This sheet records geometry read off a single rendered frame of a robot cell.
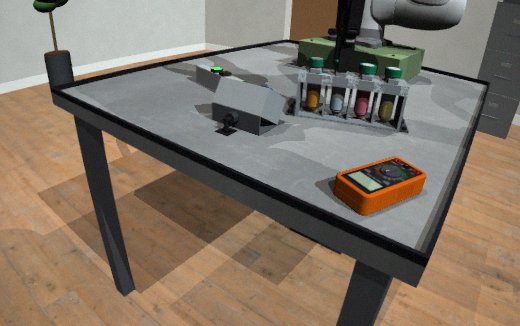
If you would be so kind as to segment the orange digital multimeter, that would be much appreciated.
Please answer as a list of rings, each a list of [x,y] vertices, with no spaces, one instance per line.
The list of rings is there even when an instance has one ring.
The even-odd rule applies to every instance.
[[[390,157],[340,172],[333,193],[360,215],[369,215],[421,193],[426,173]]]

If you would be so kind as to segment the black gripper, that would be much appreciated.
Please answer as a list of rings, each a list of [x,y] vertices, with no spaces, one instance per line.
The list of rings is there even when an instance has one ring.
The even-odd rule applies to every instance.
[[[338,29],[334,53],[334,60],[338,60],[337,70],[351,71],[352,69],[354,41],[356,42],[356,36],[360,34],[364,6],[365,0],[338,0],[336,20],[336,29]]]

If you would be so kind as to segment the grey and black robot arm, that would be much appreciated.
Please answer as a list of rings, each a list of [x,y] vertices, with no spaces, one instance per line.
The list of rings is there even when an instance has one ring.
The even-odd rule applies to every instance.
[[[466,2],[467,0],[365,0],[360,35],[356,36],[355,45],[374,49],[392,45],[392,41],[384,38],[385,25],[428,31],[452,28],[461,21]]]

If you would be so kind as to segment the black table edge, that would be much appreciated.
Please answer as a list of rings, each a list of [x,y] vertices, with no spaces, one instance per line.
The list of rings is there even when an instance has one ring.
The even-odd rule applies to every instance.
[[[479,119],[480,119],[480,116],[481,116],[481,113],[482,113],[482,110],[483,110],[483,106],[484,106],[484,103],[485,103],[485,100],[486,100],[486,96],[487,96],[487,93],[488,93],[488,89],[489,89],[489,86],[490,86],[490,82],[487,82],[487,81],[483,81],[483,80],[479,80],[479,79],[475,79],[475,78],[471,78],[471,77],[466,77],[466,76],[462,76],[462,75],[458,75],[458,74],[454,74],[454,73],[450,73],[450,72],[446,72],[446,71],[441,71],[441,70],[437,70],[437,69],[433,69],[433,68],[428,68],[428,67],[424,67],[422,66],[422,70],[426,70],[426,71],[430,71],[430,72],[434,72],[434,73],[439,73],[439,74],[443,74],[443,75],[447,75],[447,76],[451,76],[451,77],[455,77],[455,78],[459,78],[459,79],[463,79],[463,80],[467,80],[467,81],[471,81],[471,82],[475,82],[475,83],[479,83],[479,84],[483,84],[483,85],[487,85],[487,90],[486,90],[486,93],[485,93],[485,96],[484,96],[484,99],[483,99],[483,102],[482,102],[482,105],[481,105],[481,108],[480,108],[480,111],[479,111],[479,114],[478,114],[478,117],[477,117],[477,120],[476,120],[476,123],[475,123],[475,126],[474,126],[474,129],[473,129],[473,132],[472,132],[472,135],[471,135],[471,138],[470,138],[470,141],[469,141],[469,144],[467,146],[467,149],[466,149],[466,152],[465,152],[465,155],[464,155],[464,158],[462,160],[462,163],[461,163],[461,166],[460,166],[460,169],[458,171],[458,174],[457,174],[457,177],[455,179],[455,182],[454,182],[454,185],[452,187],[452,190],[451,190],[451,193],[449,195],[449,198],[447,200],[447,203],[445,205],[445,208],[443,210],[443,213],[441,215],[441,218],[439,220],[439,223],[437,225],[437,228],[435,230],[435,233],[432,237],[432,240],[429,244],[429,247],[427,249],[427,252],[426,254],[423,253],[423,252],[420,252],[416,249],[413,249],[409,246],[406,246],[400,242],[397,242],[393,239],[390,239],[386,236],[383,236],[377,232],[374,232],[370,229],[367,229],[361,225],[358,225],[354,222],[351,222],[345,218],[342,218],[336,214],[333,214],[329,211],[326,211],[320,207],[317,207],[311,203],[308,203],[304,200],[301,200],[295,196],[292,196],[286,192],[283,192],[277,188],[274,188],[268,184],[265,184],[259,180],[256,180],[248,175],[245,175],[239,171],[236,171],[230,167],[227,167],[219,162],[216,162],[210,158],[207,158],[199,153],[196,153],[190,149],[187,149],[179,144],[176,144],[168,139],[165,139],[157,134],[154,134],[146,129],[143,129],[135,124],[132,124],[124,119],[121,119],[111,113],[108,113],[100,108],[97,108],[87,102],[84,102],[76,97],[73,97],[63,91],[60,91],[60,90],[63,90],[63,89],[67,89],[67,88],[71,88],[71,87],[75,87],[75,86],[79,86],[79,85],[83,85],[83,84],[87,84],[87,83],[91,83],[91,82],[95,82],[95,81],[99,81],[99,80],[103,80],[103,79],[107,79],[107,78],[112,78],[112,77],[116,77],[116,76],[120,76],[120,75],[124,75],[124,74],[129,74],[129,73],[133,73],[133,72],[137,72],[137,71],[142,71],[142,70],[146,70],[146,69],[151,69],[151,68],[155,68],[155,67],[160,67],[160,66],[164,66],[164,65],[169,65],[169,64],[174,64],[174,63],[178,63],[178,62],[183,62],[183,61],[188,61],[188,60],[193,60],[193,59],[198,59],[198,58],[203,58],[203,57],[208,57],[208,56],[213,56],[213,55],[218,55],[218,54],[223,54],[223,53],[228,53],[228,52],[234,52],[234,51],[239,51],[239,50],[245,50],[245,49],[250,49],[250,48],[256,48],[256,47],[262,47],[262,46],[267,46],[267,45],[273,45],[273,44],[279,44],[279,43],[285,43],[285,42],[289,42],[289,43],[294,43],[294,44],[299,44],[299,41],[294,41],[294,40],[279,40],[279,41],[273,41],[273,42],[266,42],[266,43],[260,43],[260,44],[254,44],[254,45],[248,45],[248,46],[242,46],[242,47],[236,47],[236,48],[231,48],[231,49],[225,49],[225,50],[219,50],[219,51],[214,51],[214,52],[208,52],[208,53],[203,53],[203,54],[198,54],[198,55],[193,55],[193,56],[187,56],[187,57],[182,57],[182,58],[177,58],[177,59],[172,59],[172,60],[167,60],[167,61],[163,61],[163,62],[158,62],[158,63],[153,63],[153,64],[148,64],[148,65],[144,65],[144,66],[139,66],[139,67],[134,67],[134,68],[130,68],[130,69],[125,69],[125,70],[121,70],[121,71],[116,71],[116,72],[112,72],[112,73],[107,73],[107,74],[103,74],[103,75],[99,75],[99,76],[94,76],[94,77],[90,77],[90,78],[86,78],[86,79],[82,79],[82,80],[78,80],[78,81],[73,81],[73,82],[69,82],[69,83],[65,83],[65,84],[61,84],[61,85],[57,85],[57,86],[53,86],[53,87],[50,87],[50,90],[52,93],[74,103],[74,104],[77,104],[111,122],[114,122],[142,137],[145,137],[167,149],[170,149],[190,160],[193,160],[209,169],[212,169],[226,177],[229,177],[243,185],[246,185],[258,192],[261,192],[273,199],[276,199],[286,205],[289,205],[299,211],[302,211],[310,216],[313,216],[323,222],[326,222],[334,227],[337,227],[345,232],[348,232],[356,237],[359,237],[367,242],[370,242],[378,247],[381,247],[387,251],[390,251],[398,256],[401,256],[407,260],[410,260],[416,264],[419,264],[423,267],[426,268],[427,264],[428,264],[428,261],[431,257],[431,254],[433,252],[433,249],[435,247],[435,244],[437,242],[437,239],[439,237],[439,234],[441,232],[441,229],[442,229],[442,226],[444,224],[444,221],[446,219],[446,216],[447,216],[447,213],[449,211],[449,208],[450,208],[450,205],[451,205],[451,202],[453,200],[453,197],[454,197],[454,194],[455,194],[455,191],[457,189],[457,186],[458,186],[458,183],[459,183],[459,180],[460,180],[460,177],[461,177],[461,174],[463,172],[463,169],[464,169],[464,166],[465,166],[465,163],[466,163],[466,160],[467,160],[467,157],[468,157],[468,154],[469,154],[469,151],[470,151],[470,148],[471,148],[471,145],[472,145],[472,142],[473,142],[473,138],[474,138],[474,135],[475,135],[475,132],[476,132],[476,129],[477,129],[477,126],[478,126],[478,123],[479,123]]]

